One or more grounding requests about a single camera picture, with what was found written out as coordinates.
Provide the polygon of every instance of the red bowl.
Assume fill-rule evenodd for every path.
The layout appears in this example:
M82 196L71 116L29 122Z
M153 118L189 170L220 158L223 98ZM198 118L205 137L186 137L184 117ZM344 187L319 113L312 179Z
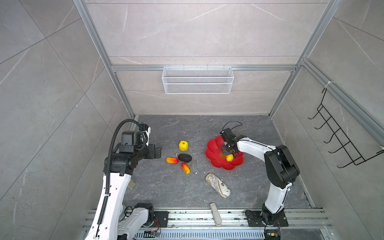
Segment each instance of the red bowl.
M211 160L211 164L217 168L224 168L225 170L232 171L236 166L240 166L244 163L244 153L240 152L236 158L231 162L227 162L226 157L221 150L221 146L224 145L223 138L217 137L208 142L208 149L205 151L205 156Z

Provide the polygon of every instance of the marble wall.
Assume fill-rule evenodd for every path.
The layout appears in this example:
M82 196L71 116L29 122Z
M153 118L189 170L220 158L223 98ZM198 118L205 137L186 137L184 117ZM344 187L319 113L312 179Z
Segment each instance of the marble wall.
M275 64L286 57L295 64L326 7L320 0L96 2L87 7L112 62L128 64Z
M384 1L344 0L310 56L384 125Z
M383 10L380 0L344 0L309 58L384 124ZM382 240L384 154L357 166L337 167L350 162L345 151L330 154L340 144L335 138L328 144L323 142L332 132L328 126L314 128L324 123L321 117L308 119L316 114L322 90L323 86L302 70L273 120L286 145L294 150L316 207L325 209L338 237ZM323 103L365 159L381 150L380 144L329 93ZM347 142L340 132L338 136ZM352 158L358 157L350 144L346 147Z
M1 1L0 43L0 239L76 239L127 112L71 0Z
M289 71L235 71L229 94L165 94L161 71L118 72L136 114L267 115Z
M86 2L112 64L136 65L296 64L327 5L327 0ZM235 72L225 96L167 95L161 73L120 72L119 78L136 114L267 114L289 75L275 74Z

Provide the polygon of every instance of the metal wall hook rack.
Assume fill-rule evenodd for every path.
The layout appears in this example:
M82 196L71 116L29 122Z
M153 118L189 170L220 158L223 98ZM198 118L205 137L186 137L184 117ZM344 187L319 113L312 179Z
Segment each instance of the metal wall hook rack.
M320 105L317 107L317 113L316 113L312 118L308 118L308 119L314 119L318 114L320 114L320 116L324 119L325 122L321 125L321 127L319 127L319 128L316 128L316 127L315 127L315 129L321 129L325 124L327 124L328 127L331 129L331 131L332 131L332 133L333 133L332 136L331 136L331 138L329 139L328 142L326 142L326 141L323 141L323 142L326 143L326 144L327 144L327 143L330 143L331 140L332 140L332 138L333 138L334 136L336 136L338 142L341 144L341 147L339 147L337 150L335 150L335 151L333 151L333 152L328 151L329 153L336 153L337 151L339 151L339 150L341 150L341 149L344 149L344 151L347 153L347 155L348 155L349 159L351 160L351 162L348 163L348 164L346 164L346 165L344 165L344 166L342 166L342 167L339 167L339 166L337 166L337 167L338 167L338 168L343 168L343 167L346 167L346 166L350 165L351 163L353 163L355 166L357 166L357 165L359 165L359 164L362 164L363 162L366 162L366 161L368 161L368 160L370 160L370 159L372 159L372 158L374 158L374 157L376 157L376 156L378 156L378 155L384 153L384 149L383 149L383 150L380 150L380 151L378 151L374 156L372 156L372 157L370 157L370 158L368 158L368 159L365 159L365 158L361 155L361 153L359 152L359 150L356 148L356 146L353 144L353 142L349 139L349 137L347 136L347 134L345 134L344 130L340 127L340 125L338 124L338 122L336 122L336 120L333 118L333 116L329 113L329 111L328 111L328 110L325 108L325 106L323 105L323 100L324 100L324 97L325 97L325 93L326 93L326 92L327 92L327 89L324 88L323 91L321 92L321 93L324 93L324 94L323 94L323 98L321 99L321 103L320 103ZM323 116L323 114L320 112L322 109L324 109L324 110L329 114L330 117L329 117L328 119L326 119L326 118ZM336 123L336 125L337 125L337 129L336 129L336 130L333 130L333 128L331 127L331 125L328 123L329 120L333 120L333 121ZM343 144L343 143L341 142L340 138L336 135L336 133L337 133L338 131L341 131L341 132L344 134L344 136L348 139L347 143ZM348 144L352 145L352 146L354 147L354 149L356 150L356 152L359 154L358 158L356 158L355 160L352 159L352 157L351 157L351 155L349 154L349 152L347 151L347 149L345 149L345 146L347 146ZM363 161L362 161L362 162L358 162L358 163L356 163L356 161L359 160L359 159L362 159Z

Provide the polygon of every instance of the wire mesh basket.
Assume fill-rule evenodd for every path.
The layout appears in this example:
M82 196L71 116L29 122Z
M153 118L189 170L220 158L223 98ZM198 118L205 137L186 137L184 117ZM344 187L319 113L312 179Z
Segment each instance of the wire mesh basket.
M224 66L164 67L166 94L230 93L233 71Z

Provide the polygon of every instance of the red wire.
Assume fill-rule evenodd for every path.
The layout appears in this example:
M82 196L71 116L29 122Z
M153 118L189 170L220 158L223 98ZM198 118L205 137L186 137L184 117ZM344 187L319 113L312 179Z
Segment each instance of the red wire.
M277 230L276 234L279 234L279 232L280 232L280 221L277 221L277 223L279 224L279 229Z

